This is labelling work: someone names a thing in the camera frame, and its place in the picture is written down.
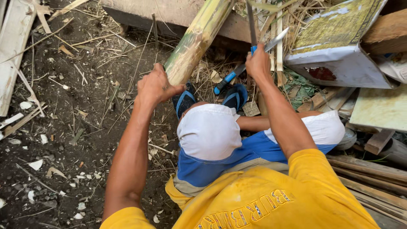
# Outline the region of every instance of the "wood pile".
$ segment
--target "wood pile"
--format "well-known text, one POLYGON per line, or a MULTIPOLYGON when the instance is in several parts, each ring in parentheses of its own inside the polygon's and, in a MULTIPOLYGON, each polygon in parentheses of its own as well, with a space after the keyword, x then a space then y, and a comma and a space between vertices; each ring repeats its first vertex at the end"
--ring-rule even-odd
POLYGON ((407 172, 350 156, 326 156, 339 179, 366 208, 407 225, 407 172))

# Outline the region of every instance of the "man's right hand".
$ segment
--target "man's right hand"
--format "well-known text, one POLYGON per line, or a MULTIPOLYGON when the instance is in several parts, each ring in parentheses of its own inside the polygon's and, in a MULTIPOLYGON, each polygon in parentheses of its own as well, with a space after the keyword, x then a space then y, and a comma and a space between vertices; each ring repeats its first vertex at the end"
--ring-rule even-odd
POLYGON ((257 82, 270 80, 270 57, 264 51, 264 44, 258 44, 253 56, 251 53, 247 55, 246 71, 257 82))

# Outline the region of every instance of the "bamboo pole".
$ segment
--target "bamboo pole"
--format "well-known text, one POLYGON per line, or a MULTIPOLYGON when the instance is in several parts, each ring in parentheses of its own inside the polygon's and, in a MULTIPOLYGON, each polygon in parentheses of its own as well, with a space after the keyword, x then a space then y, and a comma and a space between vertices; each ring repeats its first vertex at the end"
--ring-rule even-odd
POLYGON ((164 65, 172 85, 185 84, 228 17, 236 0, 206 0, 164 65))

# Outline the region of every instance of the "man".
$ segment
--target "man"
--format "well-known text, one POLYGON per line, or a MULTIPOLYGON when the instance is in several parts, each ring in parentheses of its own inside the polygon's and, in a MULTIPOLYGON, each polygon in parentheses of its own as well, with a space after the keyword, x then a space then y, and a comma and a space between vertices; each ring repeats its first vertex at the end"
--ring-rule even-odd
POLYGON ((156 105, 180 93, 173 102, 181 152, 166 185, 182 209, 173 228, 378 228, 325 158, 344 135, 337 112, 297 114, 274 85, 262 44, 246 68, 263 93, 266 118, 236 114, 247 99, 242 86, 218 105, 195 103, 190 88, 171 86, 159 64, 138 82, 107 180, 102 229, 154 228, 140 205, 148 126, 156 105), (240 130, 260 132, 241 140, 240 130))

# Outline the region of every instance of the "flip-flop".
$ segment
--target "flip-flop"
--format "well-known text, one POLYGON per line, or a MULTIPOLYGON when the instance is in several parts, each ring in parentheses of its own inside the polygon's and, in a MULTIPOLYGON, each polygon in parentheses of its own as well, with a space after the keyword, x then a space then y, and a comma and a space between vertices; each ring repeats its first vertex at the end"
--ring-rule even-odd
POLYGON ((236 112, 240 110, 247 101, 247 90, 242 84, 235 84, 226 93, 222 105, 229 108, 235 108, 236 112))
POLYGON ((197 102, 194 94, 195 89, 192 84, 188 82, 186 83, 186 90, 182 94, 175 95, 171 98, 178 120, 181 118, 182 113, 197 102))

